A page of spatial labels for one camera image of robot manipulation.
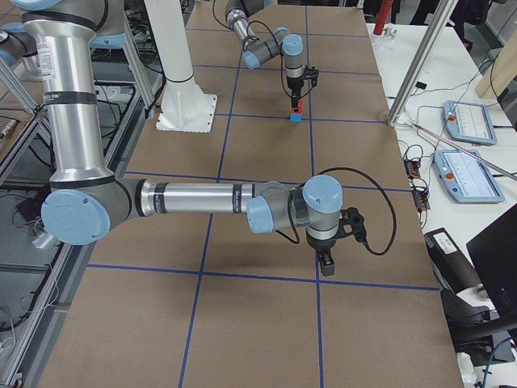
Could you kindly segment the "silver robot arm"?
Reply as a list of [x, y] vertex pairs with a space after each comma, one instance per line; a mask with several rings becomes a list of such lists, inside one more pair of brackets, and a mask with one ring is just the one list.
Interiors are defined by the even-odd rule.
[[257, 69], [278, 56], [284, 59], [292, 113], [301, 113], [300, 101], [306, 71], [301, 37], [285, 27], [278, 27], [273, 32], [266, 27], [271, 38], [260, 40], [249, 21], [249, 17], [272, 3], [273, 1], [228, 1], [225, 8], [225, 22], [242, 44], [242, 57], [249, 69]]
[[[56, 170], [52, 192], [42, 205], [46, 230], [64, 243], [88, 245], [134, 217], [168, 213], [245, 214], [254, 233], [305, 227], [323, 276], [334, 274], [331, 247], [344, 225], [340, 183], [328, 175], [311, 177], [288, 190], [268, 183], [154, 183], [117, 179], [104, 161], [99, 112], [90, 58], [97, 36], [122, 27], [124, 5], [117, 1], [12, 1], [23, 10], [25, 31], [35, 39], [44, 84], [44, 104], [52, 130]], [[216, 96], [195, 82], [180, 5], [145, 1], [147, 15], [166, 79], [159, 130], [209, 132]], [[228, 1], [224, 27], [242, 43], [251, 68], [284, 58], [293, 113], [299, 112], [305, 80], [318, 71], [303, 63], [304, 45], [297, 34], [279, 27], [261, 41], [248, 18], [267, 1]]]

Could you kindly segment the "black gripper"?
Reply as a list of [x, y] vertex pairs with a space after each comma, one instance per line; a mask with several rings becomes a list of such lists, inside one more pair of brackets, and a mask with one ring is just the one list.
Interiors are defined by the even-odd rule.
[[291, 109], [295, 108], [298, 104], [298, 101], [301, 99], [301, 91], [304, 86], [304, 79], [302, 77], [286, 77], [288, 88], [290, 93], [292, 94], [290, 97], [291, 100]]
[[317, 253], [317, 260], [322, 276], [333, 276], [335, 273], [335, 265], [331, 249], [337, 242], [337, 239], [318, 239], [307, 234], [306, 241]]

